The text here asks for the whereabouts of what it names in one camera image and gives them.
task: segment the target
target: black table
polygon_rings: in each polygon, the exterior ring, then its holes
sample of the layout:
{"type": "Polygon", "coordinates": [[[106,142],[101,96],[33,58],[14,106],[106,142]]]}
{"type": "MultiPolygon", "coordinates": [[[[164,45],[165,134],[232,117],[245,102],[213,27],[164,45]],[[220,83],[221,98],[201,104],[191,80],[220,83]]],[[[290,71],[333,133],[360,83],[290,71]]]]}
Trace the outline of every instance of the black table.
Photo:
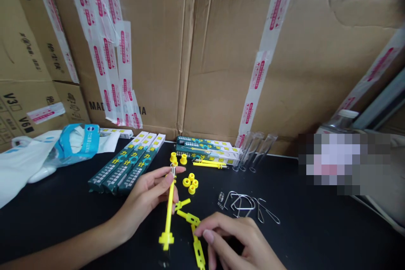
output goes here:
{"type": "MultiPolygon", "coordinates": [[[[128,140],[120,139],[118,153],[128,140]]],[[[165,143],[148,171],[168,165],[173,144],[165,143]]],[[[53,175],[25,186],[0,209],[0,264],[49,247],[111,218],[125,198],[89,193],[87,181],[115,153],[60,168],[53,175]]],[[[287,269],[383,269],[403,262],[405,239],[379,216],[351,197],[336,196],[330,187],[307,186],[296,159],[267,156],[256,173],[193,167],[178,176],[180,200],[191,198],[182,211],[203,219],[220,211],[218,195],[236,191],[263,198],[281,221],[277,225],[263,210],[265,223],[255,219],[287,269]],[[181,184],[193,172],[199,181],[191,196],[181,184]]],[[[134,237],[86,266],[88,269],[162,269],[158,238],[165,227],[166,206],[160,204],[140,225],[134,237]],[[146,259],[150,252],[155,259],[146,259]]],[[[172,269],[198,269],[190,224],[174,215],[170,245],[172,269]]],[[[208,263],[206,242],[201,238],[208,263]]]]}

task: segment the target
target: cardboard box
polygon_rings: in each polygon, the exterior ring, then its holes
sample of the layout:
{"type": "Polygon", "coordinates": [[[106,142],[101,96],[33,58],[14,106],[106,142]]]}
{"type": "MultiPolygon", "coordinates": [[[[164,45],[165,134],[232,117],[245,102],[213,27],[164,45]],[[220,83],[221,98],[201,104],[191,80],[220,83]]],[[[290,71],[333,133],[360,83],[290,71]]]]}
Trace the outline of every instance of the cardboard box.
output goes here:
{"type": "MultiPolygon", "coordinates": [[[[120,1],[131,22],[132,82],[144,129],[168,140],[179,134],[233,144],[270,0],[120,1]]],[[[90,119],[114,127],[105,120],[73,0],[56,3],[90,119]]],[[[272,153],[295,154],[298,134],[330,119],[402,26],[404,6],[405,0],[290,0],[251,127],[278,134],[272,153]]],[[[404,54],[391,63],[392,77],[404,54]]],[[[362,111],[367,103],[358,105],[362,111]]]]}
{"type": "Polygon", "coordinates": [[[2,11],[6,12],[0,16],[2,152],[11,148],[13,137],[36,137],[61,130],[69,123],[89,123],[89,119],[80,88],[52,81],[20,1],[0,1],[2,11]]]}
{"type": "MultiPolygon", "coordinates": [[[[58,81],[73,81],[68,70],[68,66],[64,59],[64,54],[59,45],[57,35],[51,23],[51,19],[46,11],[44,0],[17,0],[24,10],[29,27],[36,38],[39,51],[41,52],[44,67],[48,71],[53,80],[58,81]]],[[[48,0],[49,5],[54,13],[57,26],[61,26],[57,9],[54,6],[53,0],[48,0]]]]}

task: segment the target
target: yellow plastic connector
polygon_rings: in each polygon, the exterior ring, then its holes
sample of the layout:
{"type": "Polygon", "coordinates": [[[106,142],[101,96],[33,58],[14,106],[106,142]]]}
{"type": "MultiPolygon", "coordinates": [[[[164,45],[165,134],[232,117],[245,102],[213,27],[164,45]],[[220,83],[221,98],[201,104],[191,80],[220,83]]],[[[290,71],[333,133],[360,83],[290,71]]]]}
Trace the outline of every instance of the yellow plastic connector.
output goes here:
{"type": "Polygon", "coordinates": [[[175,162],[177,161],[177,157],[176,157],[176,152],[173,152],[170,154],[170,162],[175,162]]]}
{"type": "Polygon", "coordinates": [[[195,253],[195,260],[197,261],[197,266],[200,270],[205,270],[205,258],[204,258],[204,253],[203,249],[201,247],[201,242],[198,239],[197,236],[194,235],[195,231],[195,225],[191,225],[191,230],[193,232],[193,238],[194,238],[194,253],[195,253]]]}
{"type": "Polygon", "coordinates": [[[204,163],[204,162],[194,162],[193,165],[199,166],[199,167],[216,167],[217,169],[222,169],[222,168],[226,168],[225,164],[208,164],[208,163],[204,163]]]}
{"type": "Polygon", "coordinates": [[[191,195],[194,195],[194,194],[195,194],[195,186],[193,186],[193,185],[189,186],[189,193],[190,193],[191,195]]]}
{"type": "Polygon", "coordinates": [[[182,154],[182,155],[181,155],[180,163],[181,163],[182,165],[186,165],[186,164],[187,164],[187,155],[186,155],[186,154],[182,154]]]}
{"type": "Polygon", "coordinates": [[[189,198],[183,200],[182,202],[179,201],[178,203],[176,203],[176,208],[174,209],[174,211],[180,210],[184,205],[187,205],[190,202],[191,200],[189,198]]]}
{"type": "Polygon", "coordinates": [[[173,191],[174,191],[174,182],[172,182],[172,184],[170,185],[169,190],[165,231],[162,232],[162,235],[159,237],[159,243],[163,245],[163,251],[169,250],[169,244],[174,243],[173,234],[170,232],[170,224],[172,221],[173,191]]]}
{"type": "Polygon", "coordinates": [[[196,227],[198,227],[198,225],[199,225],[200,222],[201,222],[198,217],[196,217],[196,216],[194,216],[194,215],[192,215],[192,214],[190,214],[190,213],[184,213],[184,212],[181,211],[181,210],[177,210],[177,215],[180,215],[181,217],[185,218],[186,221],[187,221],[189,224],[193,224],[193,225],[195,225],[196,227]]]}
{"type": "Polygon", "coordinates": [[[183,186],[188,188],[190,185],[191,185],[191,181],[187,177],[185,179],[183,179],[183,186]]]}
{"type": "Polygon", "coordinates": [[[194,186],[194,188],[198,188],[198,180],[193,180],[192,185],[194,186]]]}

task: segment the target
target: green and white box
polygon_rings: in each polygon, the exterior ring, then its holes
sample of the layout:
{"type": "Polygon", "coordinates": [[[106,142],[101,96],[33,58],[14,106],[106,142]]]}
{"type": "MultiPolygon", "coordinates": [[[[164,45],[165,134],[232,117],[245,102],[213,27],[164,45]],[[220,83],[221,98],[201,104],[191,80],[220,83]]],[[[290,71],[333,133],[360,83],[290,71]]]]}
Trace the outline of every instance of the green and white box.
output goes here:
{"type": "Polygon", "coordinates": [[[117,194],[118,185],[122,178],[124,178],[124,176],[126,176],[127,173],[133,169],[139,159],[142,159],[145,151],[153,143],[156,136],[157,135],[154,133],[149,133],[143,140],[139,142],[138,146],[132,150],[127,159],[111,172],[110,176],[103,181],[103,187],[106,192],[117,194]]]}
{"type": "Polygon", "coordinates": [[[152,160],[155,158],[156,154],[159,152],[160,147],[165,142],[166,135],[159,134],[156,140],[153,142],[151,147],[146,151],[143,157],[138,161],[137,165],[130,171],[128,176],[122,178],[121,183],[118,187],[118,192],[120,194],[128,195],[134,187],[134,184],[138,180],[139,176],[150,166],[152,160]]]}
{"type": "Polygon", "coordinates": [[[148,136],[148,132],[141,132],[131,140],[112,160],[110,160],[100,171],[97,172],[87,183],[90,186],[90,190],[103,193],[104,189],[102,183],[106,180],[113,170],[123,163],[131,152],[136,148],[140,141],[144,140],[148,136]]]}

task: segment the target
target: packing tape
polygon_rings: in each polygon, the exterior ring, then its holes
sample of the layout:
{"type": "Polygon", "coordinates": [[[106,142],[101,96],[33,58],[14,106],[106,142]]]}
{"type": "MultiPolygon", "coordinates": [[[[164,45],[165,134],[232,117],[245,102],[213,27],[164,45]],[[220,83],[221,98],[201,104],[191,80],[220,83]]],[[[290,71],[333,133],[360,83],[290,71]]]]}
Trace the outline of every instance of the packing tape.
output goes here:
{"type": "Polygon", "coordinates": [[[377,82],[387,68],[390,66],[392,61],[397,57],[401,49],[405,45],[405,23],[401,28],[397,29],[395,34],[391,37],[391,40],[383,48],[378,57],[374,60],[371,67],[368,69],[363,78],[357,83],[357,85],[352,89],[343,103],[340,105],[339,109],[336,111],[335,115],[342,109],[351,109],[357,101],[368,91],[368,89],[377,82]]]}
{"type": "Polygon", "coordinates": [[[125,98],[124,119],[127,126],[142,129],[143,123],[139,113],[138,102],[132,89],[131,22],[122,21],[117,24],[116,29],[119,36],[119,49],[117,51],[119,80],[121,91],[125,98]]]}
{"type": "Polygon", "coordinates": [[[256,54],[249,90],[243,106],[242,118],[239,124],[239,134],[235,144],[237,148],[242,146],[246,133],[250,131],[252,127],[257,104],[269,65],[273,59],[289,3],[290,0],[270,0],[265,28],[260,41],[259,51],[256,54]]]}
{"type": "Polygon", "coordinates": [[[119,0],[74,1],[92,54],[106,119],[118,126],[142,128],[132,90],[131,23],[122,20],[119,0]]]}
{"type": "MultiPolygon", "coordinates": [[[[63,53],[63,59],[65,60],[67,70],[69,71],[70,78],[74,83],[79,83],[79,78],[77,76],[76,67],[72,60],[72,55],[70,54],[70,49],[68,42],[63,32],[62,23],[60,21],[58,10],[56,9],[54,0],[42,0],[45,4],[46,12],[48,13],[49,19],[51,20],[52,27],[54,29],[56,38],[59,42],[59,47],[63,53]]],[[[60,65],[57,62],[57,58],[54,62],[55,68],[60,69],[60,65]]]]}
{"type": "Polygon", "coordinates": [[[58,102],[35,111],[28,112],[27,115],[34,123],[40,124],[64,113],[66,113],[66,111],[62,102],[58,102]]]}

